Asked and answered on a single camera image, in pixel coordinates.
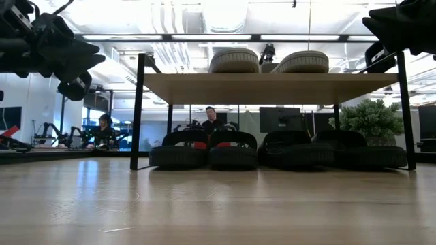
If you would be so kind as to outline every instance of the wood grain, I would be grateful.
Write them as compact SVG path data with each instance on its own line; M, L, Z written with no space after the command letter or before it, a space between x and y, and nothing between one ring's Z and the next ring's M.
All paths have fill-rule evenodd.
M0 244L436 244L435 176L2 165Z
M342 103L398 82L397 74L146 74L170 104Z

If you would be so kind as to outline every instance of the potted plant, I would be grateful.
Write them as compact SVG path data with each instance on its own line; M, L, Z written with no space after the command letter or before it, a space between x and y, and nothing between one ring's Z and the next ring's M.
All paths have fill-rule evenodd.
M369 146L395 146L395 136L403 133L403 120L395 115L399 108L399 104L386 107L381 99L365 99L356 107L342 108L341 129L363 134ZM334 127L334 118L328 123Z

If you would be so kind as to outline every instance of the shelf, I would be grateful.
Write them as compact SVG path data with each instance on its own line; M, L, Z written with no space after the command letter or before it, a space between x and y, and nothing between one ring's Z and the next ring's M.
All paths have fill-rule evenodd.
M343 103L398 82L397 74L145 74L144 85L169 104Z

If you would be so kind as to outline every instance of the white ceiling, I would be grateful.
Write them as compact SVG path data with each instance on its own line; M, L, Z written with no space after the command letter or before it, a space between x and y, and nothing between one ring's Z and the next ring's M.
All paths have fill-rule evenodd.
M66 0L34 0L42 12L52 12L66 3ZM216 28L231 29L242 23L239 33L281 33L281 34L371 34L362 24L362 17L370 9L390 7L395 0L220 0L220 1L160 1L160 0L75 0L63 13L68 25L75 33L81 34L147 34L147 33L206 33ZM112 49L119 53L115 63L102 64L93 69L94 81L112 89L134 89L125 77L135 77L137 54L154 52L157 66L166 73L185 71L204 73L216 48L199 47L199 43L157 44L138 42L98 43L108 58ZM261 53L263 43L238 42L256 53ZM342 72L355 61L364 57L371 44L320 44L320 43L276 43L276 61L301 50L318 50L330 58L331 72ZM159 56L157 51L172 55L175 51L186 51L189 63L183 56L175 54L174 59ZM416 59L407 56L407 62ZM427 57L419 65L407 65L408 75L415 77L414 84L422 77L426 79L425 90L436 89L432 79L436 62Z

